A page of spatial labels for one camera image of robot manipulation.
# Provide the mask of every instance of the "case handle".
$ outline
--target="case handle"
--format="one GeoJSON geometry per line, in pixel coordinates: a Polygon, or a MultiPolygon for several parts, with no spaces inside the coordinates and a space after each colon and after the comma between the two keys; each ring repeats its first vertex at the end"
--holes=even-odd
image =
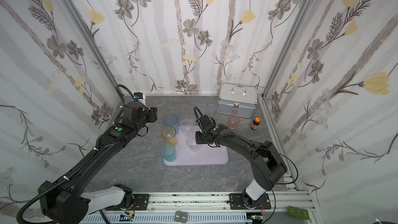
{"type": "MultiPolygon", "coordinates": [[[[240,86],[235,86],[235,87],[243,88],[243,89],[245,90],[245,91],[243,92],[243,95],[246,95],[246,88],[240,87],[240,86]]],[[[234,93],[234,92],[235,92],[235,90],[234,90],[235,87],[232,87],[231,93],[234,93]]]]}

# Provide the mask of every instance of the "blue cup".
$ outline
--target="blue cup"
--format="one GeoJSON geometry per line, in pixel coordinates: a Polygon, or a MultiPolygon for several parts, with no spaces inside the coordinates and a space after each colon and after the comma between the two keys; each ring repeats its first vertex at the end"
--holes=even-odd
{"type": "Polygon", "coordinates": [[[164,143],[160,147],[160,153],[167,162],[176,160],[176,147],[172,143],[164,143]]]}
{"type": "Polygon", "coordinates": [[[174,127],[178,134],[178,117],[176,115],[170,114],[164,118],[163,123],[169,127],[174,127]]]}

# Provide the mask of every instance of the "gray marble table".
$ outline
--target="gray marble table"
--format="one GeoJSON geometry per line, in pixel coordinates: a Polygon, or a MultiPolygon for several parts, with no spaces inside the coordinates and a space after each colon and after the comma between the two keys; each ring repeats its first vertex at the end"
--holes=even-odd
{"type": "MultiPolygon", "coordinates": [[[[158,120],[149,124],[144,137],[134,138],[121,152],[112,157],[86,188],[86,191],[106,189],[122,183],[133,192],[210,192],[243,191],[253,179],[250,163],[240,154],[228,149],[229,161],[219,166],[166,166],[160,155],[163,144],[160,135],[165,126],[163,118],[175,114],[179,120],[194,117],[195,100],[204,96],[148,96],[147,106],[158,108],[158,120]]],[[[216,123],[228,125],[229,115],[220,114],[216,123]]],[[[271,140],[260,106],[253,118],[260,117],[260,127],[250,128],[253,119],[241,118],[236,133],[252,140],[271,140]]],[[[286,191],[276,185],[275,191],[286,191]]]]}

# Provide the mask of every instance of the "floral wallpaper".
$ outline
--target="floral wallpaper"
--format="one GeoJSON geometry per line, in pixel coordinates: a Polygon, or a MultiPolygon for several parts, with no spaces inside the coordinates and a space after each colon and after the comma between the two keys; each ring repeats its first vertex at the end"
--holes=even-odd
{"type": "MultiPolygon", "coordinates": [[[[0,219],[16,223],[43,181],[92,149],[118,97],[60,0],[0,5],[0,219]]],[[[27,217],[42,219],[38,203],[27,217]]]]}
{"type": "Polygon", "coordinates": [[[397,25],[396,0],[315,0],[266,94],[325,224],[398,219],[397,25]]]}
{"type": "Polygon", "coordinates": [[[261,93],[303,0],[72,0],[113,76],[145,93],[261,93]]]}

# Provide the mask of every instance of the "brown bottle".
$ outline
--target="brown bottle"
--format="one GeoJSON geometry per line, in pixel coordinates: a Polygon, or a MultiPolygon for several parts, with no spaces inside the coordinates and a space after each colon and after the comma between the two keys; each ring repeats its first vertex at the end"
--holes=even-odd
{"type": "Polygon", "coordinates": [[[259,124],[260,124],[260,118],[256,118],[255,120],[253,120],[253,123],[251,124],[251,128],[253,130],[257,130],[259,124]]]}

